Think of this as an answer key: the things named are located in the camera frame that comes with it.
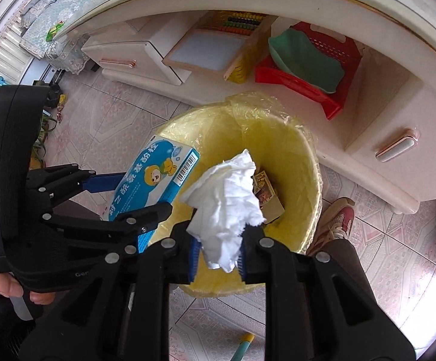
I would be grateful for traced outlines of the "person's left hand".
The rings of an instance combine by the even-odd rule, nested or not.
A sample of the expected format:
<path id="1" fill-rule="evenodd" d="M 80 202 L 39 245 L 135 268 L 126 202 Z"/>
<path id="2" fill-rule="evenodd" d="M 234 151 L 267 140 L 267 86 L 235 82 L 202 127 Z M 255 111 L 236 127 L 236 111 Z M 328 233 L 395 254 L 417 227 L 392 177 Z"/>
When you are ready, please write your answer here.
<path id="1" fill-rule="evenodd" d="M 20 298 L 24 294 L 21 284 L 8 273 L 0 274 L 0 295 L 6 298 Z M 37 305 L 50 305 L 55 300 L 55 292 L 30 292 L 30 301 Z"/>

